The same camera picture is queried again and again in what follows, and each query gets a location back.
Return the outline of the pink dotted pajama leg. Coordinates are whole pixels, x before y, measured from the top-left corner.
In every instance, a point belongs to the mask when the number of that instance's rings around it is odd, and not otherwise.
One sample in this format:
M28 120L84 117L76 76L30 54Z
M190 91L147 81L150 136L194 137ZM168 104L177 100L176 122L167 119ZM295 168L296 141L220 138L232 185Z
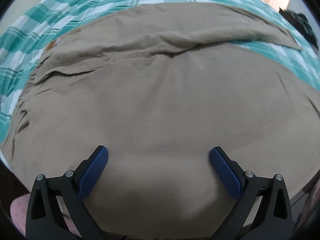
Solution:
M14 226L29 238L80 237L71 217L63 215L53 194L38 189L15 199L10 206Z

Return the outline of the teal plaid bed cover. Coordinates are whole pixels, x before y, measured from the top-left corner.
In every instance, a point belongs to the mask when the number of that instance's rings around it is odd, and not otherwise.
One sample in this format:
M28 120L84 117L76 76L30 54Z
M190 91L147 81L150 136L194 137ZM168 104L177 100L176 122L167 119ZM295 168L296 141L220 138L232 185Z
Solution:
M246 9L290 31L301 50L266 42L240 46L289 68L319 88L319 58L308 41L281 14L261 0L42 0L20 16L1 36L1 138L7 135L12 112L46 45L70 30L101 16L141 4L215 2Z

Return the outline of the pile of dark clothes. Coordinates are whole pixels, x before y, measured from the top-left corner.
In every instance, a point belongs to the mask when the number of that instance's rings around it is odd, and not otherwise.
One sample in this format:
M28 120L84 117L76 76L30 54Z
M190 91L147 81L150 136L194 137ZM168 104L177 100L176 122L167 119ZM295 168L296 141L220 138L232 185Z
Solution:
M279 13L285 18L295 29L303 35L303 37L311 44L314 51L319 51L318 39L309 24L307 17L303 13L296 13L293 10L279 9Z

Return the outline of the khaki beige pants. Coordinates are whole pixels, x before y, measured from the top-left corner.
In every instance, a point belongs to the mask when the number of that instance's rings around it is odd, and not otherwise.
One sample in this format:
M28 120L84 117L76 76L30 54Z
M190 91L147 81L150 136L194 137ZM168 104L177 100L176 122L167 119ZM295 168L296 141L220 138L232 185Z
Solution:
M46 45L1 144L30 189L98 145L110 161L85 204L120 236L207 238L232 208L208 153L282 174L290 197L319 171L319 91L237 46L306 47L267 16L216 3L145 4Z

